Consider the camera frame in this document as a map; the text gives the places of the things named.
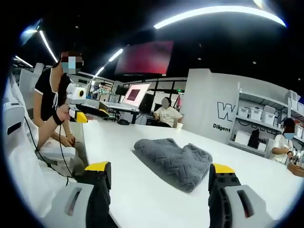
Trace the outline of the person's left hand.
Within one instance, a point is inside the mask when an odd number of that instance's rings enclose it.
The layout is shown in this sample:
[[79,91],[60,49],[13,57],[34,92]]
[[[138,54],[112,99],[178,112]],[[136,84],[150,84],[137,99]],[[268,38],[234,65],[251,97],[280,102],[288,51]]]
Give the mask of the person's left hand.
[[68,109],[58,109],[57,110],[57,116],[61,122],[64,122],[66,120],[70,119],[69,111]]

